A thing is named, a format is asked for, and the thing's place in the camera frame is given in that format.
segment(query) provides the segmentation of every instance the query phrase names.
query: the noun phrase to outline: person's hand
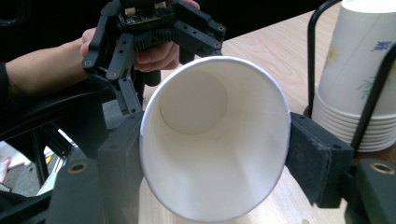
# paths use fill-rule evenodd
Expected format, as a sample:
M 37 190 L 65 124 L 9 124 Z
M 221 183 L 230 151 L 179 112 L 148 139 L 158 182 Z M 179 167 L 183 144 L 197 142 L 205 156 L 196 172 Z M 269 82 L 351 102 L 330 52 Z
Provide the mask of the person's hand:
M 183 0 L 191 6 L 200 9 L 198 3 L 193 0 Z M 88 48 L 95 33 L 95 28 L 86 30 L 82 35 L 82 46 L 80 52 L 85 57 Z M 134 69 L 142 72 L 154 70 L 169 70 L 178 67 L 178 51 L 179 45 L 174 42 L 164 43 L 153 48 L 139 51 L 136 53 L 134 61 Z

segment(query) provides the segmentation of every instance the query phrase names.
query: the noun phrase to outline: wooden table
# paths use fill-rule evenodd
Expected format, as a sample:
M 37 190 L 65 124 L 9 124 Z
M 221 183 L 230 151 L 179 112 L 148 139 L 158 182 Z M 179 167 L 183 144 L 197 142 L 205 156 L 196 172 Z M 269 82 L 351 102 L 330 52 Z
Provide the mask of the wooden table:
M 324 65 L 338 16 L 337 4 L 320 16 L 317 25 L 316 80 Z M 307 107 L 307 24 L 313 12 L 264 27 L 224 42 L 222 53 L 249 60 L 266 70 L 280 85 L 290 111 L 303 114 Z M 163 79 L 172 71 L 163 71 Z M 145 104 L 155 88 L 147 88 Z M 227 224 L 342 224 L 346 202 L 340 208 L 319 209 L 311 205 L 285 166 L 276 188 L 248 214 L 222 222 Z M 173 215 L 151 193 L 144 179 L 140 191 L 141 224 L 195 223 Z

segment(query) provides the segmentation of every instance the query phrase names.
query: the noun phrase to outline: white paper cup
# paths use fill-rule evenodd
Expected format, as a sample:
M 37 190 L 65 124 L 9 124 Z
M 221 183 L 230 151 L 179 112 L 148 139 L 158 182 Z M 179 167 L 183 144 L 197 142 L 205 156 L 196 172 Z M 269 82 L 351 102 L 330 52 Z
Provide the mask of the white paper cup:
M 240 217 L 275 187 L 289 148 L 290 111 L 260 67 L 226 56 L 178 68 L 148 102 L 140 157 L 148 185 L 188 220 Z
M 396 1 L 344 0 L 318 92 L 330 107 L 360 116 L 379 65 L 396 43 Z M 392 69 L 373 117 L 396 115 Z

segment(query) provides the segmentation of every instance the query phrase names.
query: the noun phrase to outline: person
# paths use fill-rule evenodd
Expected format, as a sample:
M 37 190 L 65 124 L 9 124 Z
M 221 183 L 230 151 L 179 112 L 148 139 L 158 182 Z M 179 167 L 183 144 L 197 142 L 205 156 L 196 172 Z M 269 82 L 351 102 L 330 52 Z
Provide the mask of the person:
M 184 1 L 199 9 L 195 1 Z M 2 28 L 3 31 L 8 31 L 8 28 Z M 9 61 L 4 60 L 7 57 L 0 57 L 4 60 L 0 61 L 0 111 L 4 112 L 3 115 L 10 107 L 14 108 L 8 104 L 10 102 L 23 105 L 29 100 L 52 95 L 87 80 L 88 76 L 81 67 L 81 62 L 88 52 L 94 31 L 95 28 L 86 29 L 82 36 L 75 40 L 55 47 L 36 49 Z M 0 56 L 4 56 L 5 52 L 8 51 L 0 50 Z M 173 69 L 178 65 L 178 45 L 169 42 L 137 52 L 134 69 L 147 72 Z M 96 133 L 86 135 L 99 138 Z M 27 199 L 28 197 L 0 190 L 0 212 Z

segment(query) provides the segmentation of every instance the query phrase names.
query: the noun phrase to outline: black sleeve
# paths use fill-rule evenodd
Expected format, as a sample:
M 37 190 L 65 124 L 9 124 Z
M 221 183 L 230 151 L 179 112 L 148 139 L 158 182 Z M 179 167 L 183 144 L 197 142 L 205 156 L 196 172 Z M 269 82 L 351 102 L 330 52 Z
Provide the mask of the black sleeve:
M 8 74 L 6 64 L 0 63 L 0 106 L 4 105 L 8 98 Z

